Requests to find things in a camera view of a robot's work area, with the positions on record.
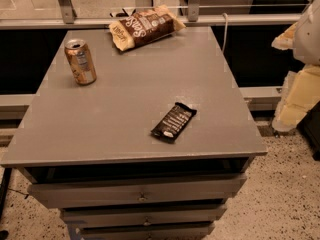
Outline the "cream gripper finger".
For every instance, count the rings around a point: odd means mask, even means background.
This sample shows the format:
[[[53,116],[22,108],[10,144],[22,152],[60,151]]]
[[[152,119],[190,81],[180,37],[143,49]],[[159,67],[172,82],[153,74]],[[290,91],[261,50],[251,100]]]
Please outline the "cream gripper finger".
[[[293,49],[293,41],[296,32],[296,27],[296,23],[292,24],[282,34],[280,34],[273,40],[271,46],[278,50]]]
[[[278,132],[294,129],[320,101],[320,67],[305,65],[285,77],[281,100],[277,105],[272,127]]]

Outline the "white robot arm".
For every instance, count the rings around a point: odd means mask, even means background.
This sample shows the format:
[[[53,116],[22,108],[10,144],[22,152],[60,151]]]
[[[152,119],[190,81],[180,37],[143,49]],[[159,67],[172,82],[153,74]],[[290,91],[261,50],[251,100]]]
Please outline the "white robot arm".
[[[314,0],[300,19],[276,37],[272,46],[293,51],[304,67],[285,77],[281,100],[272,127],[279,132],[294,129],[320,101],[320,0]]]

